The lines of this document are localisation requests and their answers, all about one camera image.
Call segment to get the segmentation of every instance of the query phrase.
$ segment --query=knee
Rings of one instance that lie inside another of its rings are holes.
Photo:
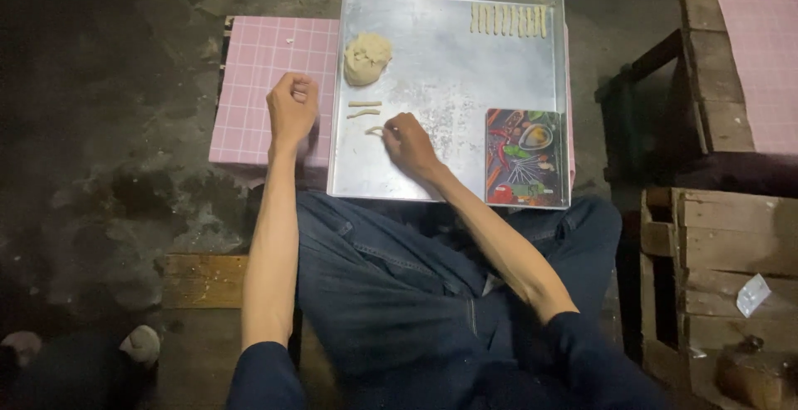
[[[577,206],[583,218],[583,224],[601,230],[607,237],[618,240],[621,236],[621,213],[610,201],[597,195],[576,198]]]

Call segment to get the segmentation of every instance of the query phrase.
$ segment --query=wooden box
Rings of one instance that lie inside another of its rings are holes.
[[[643,367],[710,408],[724,348],[746,336],[764,356],[798,353],[798,200],[677,188],[643,192]],[[773,293],[746,319],[736,296],[757,273]]]

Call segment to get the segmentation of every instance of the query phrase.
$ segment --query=dough ball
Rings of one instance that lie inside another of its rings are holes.
[[[391,60],[391,42],[377,33],[360,33],[346,44],[344,78],[350,86],[365,86],[380,78]]]

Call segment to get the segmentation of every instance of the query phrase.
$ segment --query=dark floor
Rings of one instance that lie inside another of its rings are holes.
[[[677,1],[565,3],[575,188],[609,195],[593,91],[676,27]],[[207,163],[224,16],[335,18],[340,0],[0,0],[0,9],[4,333],[21,321],[46,333],[42,320],[145,309],[160,299],[163,253],[246,245],[247,189]]]

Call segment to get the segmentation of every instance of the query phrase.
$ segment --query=forearm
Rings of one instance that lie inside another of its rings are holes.
[[[578,312],[565,285],[540,252],[466,188],[444,165],[433,186],[457,211],[485,257],[504,281],[547,323],[557,313]]]
[[[299,230],[296,150],[274,154],[244,276],[242,349],[261,341],[287,346],[293,329]]]

